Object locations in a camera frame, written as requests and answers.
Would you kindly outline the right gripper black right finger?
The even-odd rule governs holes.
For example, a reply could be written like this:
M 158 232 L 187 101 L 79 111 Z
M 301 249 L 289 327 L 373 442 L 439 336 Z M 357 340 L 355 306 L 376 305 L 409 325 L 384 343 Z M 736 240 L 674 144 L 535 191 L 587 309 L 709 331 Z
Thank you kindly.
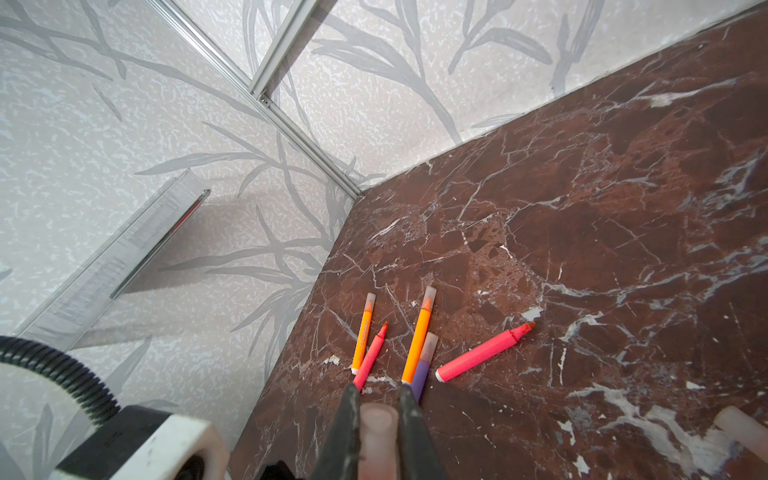
M 398 478 L 449 479 L 424 422 L 423 412 L 408 385 L 400 388 L 398 412 Z

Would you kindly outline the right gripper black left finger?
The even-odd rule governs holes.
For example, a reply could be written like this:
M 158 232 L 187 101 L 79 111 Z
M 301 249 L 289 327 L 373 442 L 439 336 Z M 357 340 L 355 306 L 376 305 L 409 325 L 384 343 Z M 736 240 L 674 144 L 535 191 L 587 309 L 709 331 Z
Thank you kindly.
M 310 479 L 358 478 L 360 425 L 360 393 L 357 387 L 350 383 L 342 391 L 336 414 Z

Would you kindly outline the purple highlighter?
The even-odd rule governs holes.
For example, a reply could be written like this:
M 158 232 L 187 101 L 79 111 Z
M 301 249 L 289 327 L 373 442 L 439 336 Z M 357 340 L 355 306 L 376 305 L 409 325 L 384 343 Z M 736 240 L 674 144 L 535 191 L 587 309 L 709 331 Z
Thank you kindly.
M 426 335 L 422 350 L 417 362 L 417 367 L 410 383 L 410 387 L 416 403 L 420 402 L 426 379 L 429 373 L 434 352 L 437 347 L 438 336 L 429 332 Z

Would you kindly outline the orange highlighter pair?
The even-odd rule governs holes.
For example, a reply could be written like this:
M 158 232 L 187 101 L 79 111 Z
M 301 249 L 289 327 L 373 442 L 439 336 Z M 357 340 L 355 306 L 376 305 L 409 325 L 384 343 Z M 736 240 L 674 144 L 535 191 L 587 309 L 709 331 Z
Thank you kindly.
M 401 377 L 401 382 L 403 384 L 410 385 L 415 376 L 422 348 L 428 333 L 429 322 L 431 319 L 436 294 L 437 290 L 432 286 L 428 287 L 425 291 L 407 360 Z
M 353 374 L 357 374 L 365 356 L 369 330 L 372 323 L 373 309 L 375 305 L 376 295 L 374 293 L 368 293 L 366 297 L 366 303 L 360 322 L 360 328 L 358 332 L 355 352 L 353 355 L 352 364 L 350 370 Z

